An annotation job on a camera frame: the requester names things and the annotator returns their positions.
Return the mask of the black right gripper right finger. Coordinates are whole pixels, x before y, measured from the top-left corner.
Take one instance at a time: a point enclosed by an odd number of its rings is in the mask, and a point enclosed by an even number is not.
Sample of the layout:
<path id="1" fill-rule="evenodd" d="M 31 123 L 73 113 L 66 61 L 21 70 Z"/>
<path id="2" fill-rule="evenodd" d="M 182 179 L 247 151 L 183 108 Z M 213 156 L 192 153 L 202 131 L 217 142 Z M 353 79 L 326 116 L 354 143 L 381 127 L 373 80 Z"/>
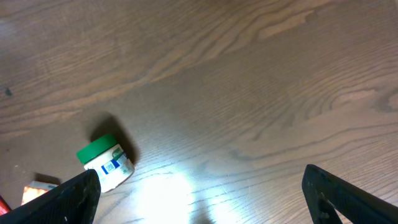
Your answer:
<path id="1" fill-rule="evenodd" d="M 309 164 L 302 190 L 314 223 L 339 223 L 339 214 L 352 223 L 397 223 L 397 207 L 343 179 Z"/>

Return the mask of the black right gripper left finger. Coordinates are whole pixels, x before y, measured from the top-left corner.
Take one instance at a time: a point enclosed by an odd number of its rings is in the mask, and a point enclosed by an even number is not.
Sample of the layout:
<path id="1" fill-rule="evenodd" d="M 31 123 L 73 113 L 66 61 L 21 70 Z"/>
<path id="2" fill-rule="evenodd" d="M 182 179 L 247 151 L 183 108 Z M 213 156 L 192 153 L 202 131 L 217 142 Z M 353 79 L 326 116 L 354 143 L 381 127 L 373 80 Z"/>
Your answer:
<path id="1" fill-rule="evenodd" d="M 100 194 L 99 177 L 89 169 L 2 215 L 1 223 L 93 223 Z"/>

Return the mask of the green lid cream jar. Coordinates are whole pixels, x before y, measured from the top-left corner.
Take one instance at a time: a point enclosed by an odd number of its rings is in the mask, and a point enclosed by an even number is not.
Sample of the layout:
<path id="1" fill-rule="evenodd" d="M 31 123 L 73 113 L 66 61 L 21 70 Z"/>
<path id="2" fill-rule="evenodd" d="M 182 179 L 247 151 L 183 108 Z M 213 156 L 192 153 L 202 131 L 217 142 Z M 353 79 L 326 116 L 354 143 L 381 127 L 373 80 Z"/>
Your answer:
<path id="1" fill-rule="evenodd" d="M 134 173 L 134 165 L 112 134 L 91 142 L 76 156 L 85 170 L 96 171 L 102 193 L 115 189 Z"/>

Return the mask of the red snack stick packet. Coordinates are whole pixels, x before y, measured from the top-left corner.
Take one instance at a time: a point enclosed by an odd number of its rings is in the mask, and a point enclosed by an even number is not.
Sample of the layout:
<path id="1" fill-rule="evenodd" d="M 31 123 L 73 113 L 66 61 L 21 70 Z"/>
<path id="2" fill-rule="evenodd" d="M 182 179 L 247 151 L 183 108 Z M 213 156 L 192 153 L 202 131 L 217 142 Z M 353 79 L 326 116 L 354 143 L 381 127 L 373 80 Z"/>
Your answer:
<path id="1" fill-rule="evenodd" d="M 11 211 L 10 206 L 5 202 L 5 200 L 0 196 L 0 216 L 5 215 Z"/>

